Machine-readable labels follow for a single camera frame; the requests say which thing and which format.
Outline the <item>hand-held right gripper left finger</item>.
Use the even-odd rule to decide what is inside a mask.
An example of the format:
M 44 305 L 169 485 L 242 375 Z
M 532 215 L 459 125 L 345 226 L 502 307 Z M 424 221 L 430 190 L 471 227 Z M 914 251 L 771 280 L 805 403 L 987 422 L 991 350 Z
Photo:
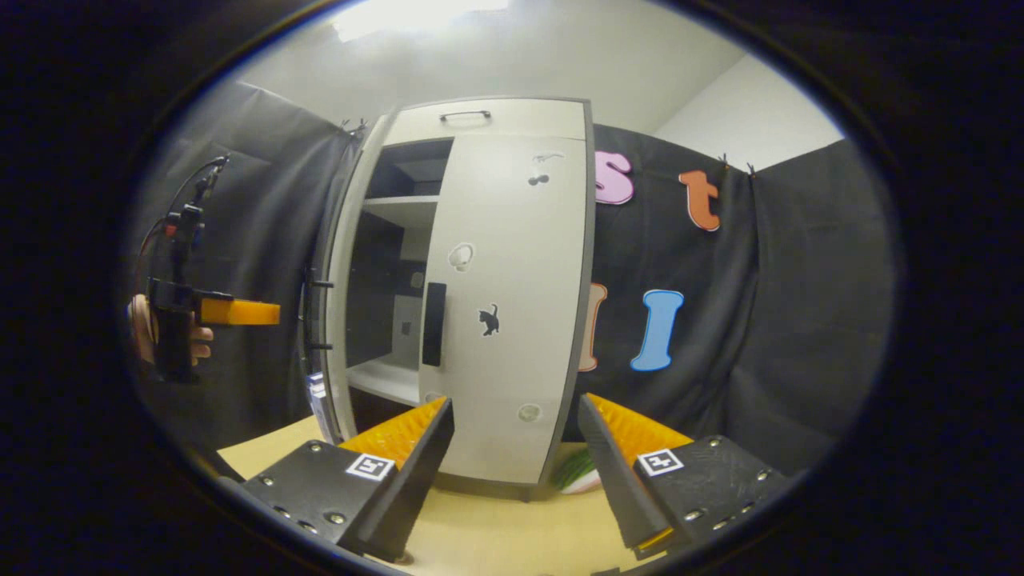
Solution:
M 240 492 L 310 538 L 393 562 L 406 554 L 453 436 L 453 402 L 438 397 L 340 445 L 306 441 Z

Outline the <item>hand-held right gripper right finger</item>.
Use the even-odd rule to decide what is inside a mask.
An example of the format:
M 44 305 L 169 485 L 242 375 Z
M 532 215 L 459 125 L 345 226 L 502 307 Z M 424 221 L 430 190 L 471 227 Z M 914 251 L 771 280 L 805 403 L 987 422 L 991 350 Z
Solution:
M 716 541 L 793 484 L 724 435 L 694 440 L 596 394 L 579 400 L 578 426 L 638 560 Z

